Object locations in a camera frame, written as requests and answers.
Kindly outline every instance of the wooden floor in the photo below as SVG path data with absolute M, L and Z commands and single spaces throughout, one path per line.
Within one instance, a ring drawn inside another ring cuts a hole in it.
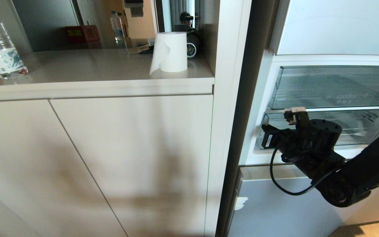
M 379 223 L 341 226 L 328 237 L 379 237 Z

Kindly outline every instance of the black cable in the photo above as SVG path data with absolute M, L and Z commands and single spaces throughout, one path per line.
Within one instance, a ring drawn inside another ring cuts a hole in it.
M 315 183 L 311 184 L 311 186 L 309 186 L 308 188 L 302 190 L 301 192 L 296 192 L 296 193 L 293 193 L 293 192 L 290 192 L 290 191 L 287 191 L 286 189 L 284 189 L 282 186 L 280 186 L 276 180 L 274 179 L 274 175 L 273 175 L 273 161 L 274 161 L 274 156 L 276 155 L 276 152 L 279 148 L 279 146 L 288 141 L 293 135 L 295 135 L 295 133 L 293 133 L 292 135 L 290 135 L 285 141 L 281 142 L 280 144 L 278 144 L 276 146 L 276 148 L 274 149 L 274 152 L 271 156 L 271 161 L 270 161 L 270 176 L 271 176 L 271 180 L 273 181 L 273 183 L 280 189 L 282 190 L 283 192 L 289 194 L 289 195 L 293 195 L 293 196 L 299 196 L 299 195 L 303 195 L 309 191 L 311 191 L 313 188 L 315 188 L 315 186 L 317 186 L 322 180 L 324 180 L 327 176 L 329 176 L 330 174 L 332 174 L 334 171 L 338 170 L 338 169 L 333 169 L 331 171 L 328 171 L 327 173 L 325 173 L 320 179 L 318 179 Z

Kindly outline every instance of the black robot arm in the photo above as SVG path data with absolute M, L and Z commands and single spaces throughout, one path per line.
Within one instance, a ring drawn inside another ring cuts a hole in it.
M 312 181 L 330 204 L 347 207 L 370 195 L 379 187 L 379 137 L 360 154 L 346 162 L 343 156 L 334 152 L 334 145 L 341 134 L 341 126 L 327 120 L 309 120 L 305 108 L 285 110 L 284 117 L 296 129 L 280 130 L 271 125 L 263 125 L 264 148 L 274 148 L 282 153 L 282 161 L 293 163 Z M 277 184 L 284 192 L 292 193 Z

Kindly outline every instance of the red box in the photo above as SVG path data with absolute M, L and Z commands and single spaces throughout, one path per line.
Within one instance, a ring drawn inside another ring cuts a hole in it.
M 96 25 L 67 26 L 64 28 L 69 43 L 87 43 L 100 41 Z

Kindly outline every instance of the beige countertop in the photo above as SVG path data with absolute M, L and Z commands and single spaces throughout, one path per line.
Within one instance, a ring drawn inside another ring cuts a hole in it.
M 0 100 L 10 99 L 7 93 L 33 91 L 34 96 L 13 99 L 73 97 L 70 90 L 117 87 L 212 86 L 215 77 L 203 56 L 188 59 L 183 72 L 162 72 L 149 75 L 152 54 L 136 54 L 131 49 L 82 49 L 48 51 L 22 57 L 29 74 L 16 80 L 0 79 Z M 51 95 L 50 90 L 62 90 Z M 39 91 L 46 92 L 37 96 Z

